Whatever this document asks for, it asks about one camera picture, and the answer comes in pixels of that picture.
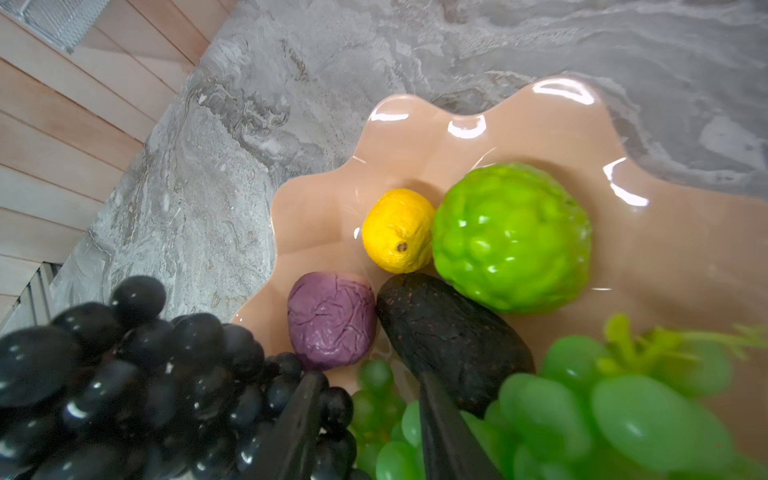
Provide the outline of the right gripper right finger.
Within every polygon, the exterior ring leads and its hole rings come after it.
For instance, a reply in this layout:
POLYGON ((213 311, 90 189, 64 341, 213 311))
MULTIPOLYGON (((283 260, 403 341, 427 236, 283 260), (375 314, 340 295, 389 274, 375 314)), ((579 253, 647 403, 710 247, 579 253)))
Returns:
POLYGON ((500 479, 459 409, 429 371, 419 377, 419 415, 427 479, 500 479))

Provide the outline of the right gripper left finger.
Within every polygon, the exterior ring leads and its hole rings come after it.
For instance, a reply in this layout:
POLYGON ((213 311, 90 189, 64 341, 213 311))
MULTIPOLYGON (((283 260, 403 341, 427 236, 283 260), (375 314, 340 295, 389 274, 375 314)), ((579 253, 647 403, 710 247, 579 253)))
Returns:
POLYGON ((309 479, 321 429, 322 372, 304 374, 283 413, 261 443, 243 479, 309 479))

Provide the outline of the dark fake avocado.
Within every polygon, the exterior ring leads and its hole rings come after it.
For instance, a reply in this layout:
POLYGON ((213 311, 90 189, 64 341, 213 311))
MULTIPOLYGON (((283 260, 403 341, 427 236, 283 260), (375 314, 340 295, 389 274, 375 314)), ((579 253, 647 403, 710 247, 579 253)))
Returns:
POLYGON ((509 376, 536 372, 530 348, 505 320, 434 276, 391 277, 376 313, 408 370, 433 373, 459 409, 478 417, 509 376))

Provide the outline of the purple fake fruit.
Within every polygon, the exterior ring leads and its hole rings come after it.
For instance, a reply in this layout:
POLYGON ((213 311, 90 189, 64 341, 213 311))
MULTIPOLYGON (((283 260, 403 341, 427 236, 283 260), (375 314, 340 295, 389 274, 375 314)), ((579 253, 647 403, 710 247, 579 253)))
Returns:
POLYGON ((301 276, 287 299, 295 354, 307 370, 327 371, 360 361, 376 336, 376 297, 368 280, 338 271, 301 276))

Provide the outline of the black grape bunch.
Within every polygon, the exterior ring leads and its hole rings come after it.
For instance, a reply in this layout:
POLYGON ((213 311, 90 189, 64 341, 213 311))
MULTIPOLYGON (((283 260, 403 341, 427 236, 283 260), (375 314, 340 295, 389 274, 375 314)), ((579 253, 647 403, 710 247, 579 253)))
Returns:
MULTIPOLYGON (((326 377, 213 314, 165 320, 166 299, 132 276, 107 303, 2 336, 4 478, 243 479, 304 374, 326 377)), ((309 479, 362 477, 353 413, 327 380, 309 479)))

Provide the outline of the green grape bunch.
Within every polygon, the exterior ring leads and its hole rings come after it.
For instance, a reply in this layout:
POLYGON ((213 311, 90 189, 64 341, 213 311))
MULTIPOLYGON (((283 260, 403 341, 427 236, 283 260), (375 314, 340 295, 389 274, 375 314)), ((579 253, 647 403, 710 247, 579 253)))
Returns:
MULTIPOLYGON (((500 479, 763 479, 704 399, 728 389, 732 361, 767 345, 731 333, 657 327, 615 315, 601 339, 556 340, 534 374, 509 376, 482 417, 460 411, 500 479)), ((376 479, 427 479, 419 399, 365 400, 359 464, 376 479)))

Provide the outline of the green custard apple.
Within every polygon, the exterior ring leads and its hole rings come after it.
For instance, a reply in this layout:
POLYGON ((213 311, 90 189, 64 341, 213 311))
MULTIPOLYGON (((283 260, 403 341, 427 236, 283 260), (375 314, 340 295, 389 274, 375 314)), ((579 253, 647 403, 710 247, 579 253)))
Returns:
POLYGON ((524 163, 467 173, 445 193, 432 234, 438 274, 498 313, 556 310, 590 278, 588 213, 553 176, 524 163))

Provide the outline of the yellow fake pear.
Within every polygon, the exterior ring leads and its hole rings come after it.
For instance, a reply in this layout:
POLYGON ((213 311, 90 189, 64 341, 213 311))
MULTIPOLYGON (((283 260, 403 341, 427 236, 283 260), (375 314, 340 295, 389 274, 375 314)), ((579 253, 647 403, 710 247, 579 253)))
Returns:
POLYGON ((362 224, 366 253, 389 273, 412 273, 425 268, 432 260, 435 212, 425 197, 412 190, 388 191, 362 224))

